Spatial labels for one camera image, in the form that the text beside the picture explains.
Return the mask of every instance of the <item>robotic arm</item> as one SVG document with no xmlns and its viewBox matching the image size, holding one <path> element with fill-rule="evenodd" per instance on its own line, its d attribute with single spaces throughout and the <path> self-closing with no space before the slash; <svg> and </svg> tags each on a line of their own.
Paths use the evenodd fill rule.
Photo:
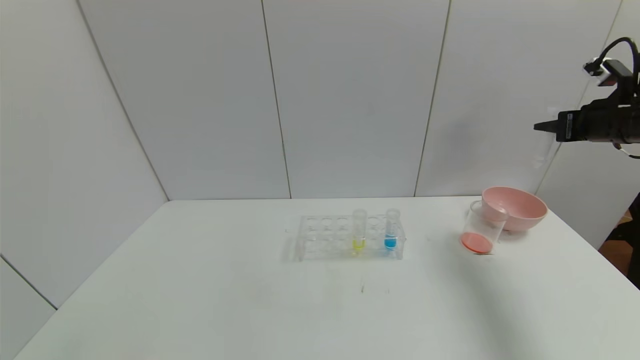
<svg viewBox="0 0 640 360">
<path fill-rule="evenodd" d="M 633 71 L 629 71 L 620 61 L 605 57 L 620 42 L 627 42 L 631 47 Z M 633 40 L 625 37 L 612 42 L 599 57 L 584 65 L 584 70 L 598 79 L 598 86 L 617 86 L 611 95 L 606 99 L 594 100 L 580 110 L 561 111 L 557 120 L 540 122 L 533 128 L 555 133 L 558 142 L 611 142 L 631 158 L 640 159 L 640 156 L 629 154 L 620 145 L 640 143 L 639 61 Z"/>
</svg>

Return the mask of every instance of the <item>white tabletop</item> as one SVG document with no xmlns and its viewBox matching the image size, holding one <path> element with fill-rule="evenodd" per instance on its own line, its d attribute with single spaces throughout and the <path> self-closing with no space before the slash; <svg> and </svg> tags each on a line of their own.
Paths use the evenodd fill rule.
<svg viewBox="0 0 640 360">
<path fill-rule="evenodd" d="M 474 199 L 169 202 L 17 359 L 640 359 L 624 276 L 551 212 L 469 253 Z M 296 217 L 391 207 L 403 260 L 290 260 Z"/>
</svg>

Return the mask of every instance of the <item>wooden floor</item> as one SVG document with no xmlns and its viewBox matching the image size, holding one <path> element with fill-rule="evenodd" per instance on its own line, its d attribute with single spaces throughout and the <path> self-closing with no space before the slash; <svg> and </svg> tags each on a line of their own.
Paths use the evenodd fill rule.
<svg viewBox="0 0 640 360">
<path fill-rule="evenodd" d="M 618 224 L 631 221 L 631 214 L 627 211 Z M 629 270 L 629 261 L 631 260 L 631 252 L 633 248 L 623 240 L 609 240 L 598 250 L 610 263 L 613 264 L 621 273 L 627 276 Z"/>
</svg>

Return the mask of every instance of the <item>test tube rack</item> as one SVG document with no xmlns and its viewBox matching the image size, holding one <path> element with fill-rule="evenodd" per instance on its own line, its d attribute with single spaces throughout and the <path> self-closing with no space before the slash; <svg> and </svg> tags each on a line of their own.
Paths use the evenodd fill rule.
<svg viewBox="0 0 640 360">
<path fill-rule="evenodd" d="M 296 241 L 296 258 L 311 259 L 396 259 L 403 257 L 406 237 L 400 223 L 396 246 L 385 246 L 385 215 L 369 215 L 365 235 L 365 246 L 353 246 L 353 217 L 351 215 L 308 216 L 300 220 L 300 231 Z"/>
</svg>

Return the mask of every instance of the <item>yellow liquid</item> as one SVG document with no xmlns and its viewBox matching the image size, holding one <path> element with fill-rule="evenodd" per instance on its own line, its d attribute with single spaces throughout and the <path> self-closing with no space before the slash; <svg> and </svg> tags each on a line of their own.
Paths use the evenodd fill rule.
<svg viewBox="0 0 640 360">
<path fill-rule="evenodd" d="M 356 250 L 362 250 L 364 249 L 364 238 L 357 238 L 357 237 L 353 237 L 353 248 Z"/>
</svg>

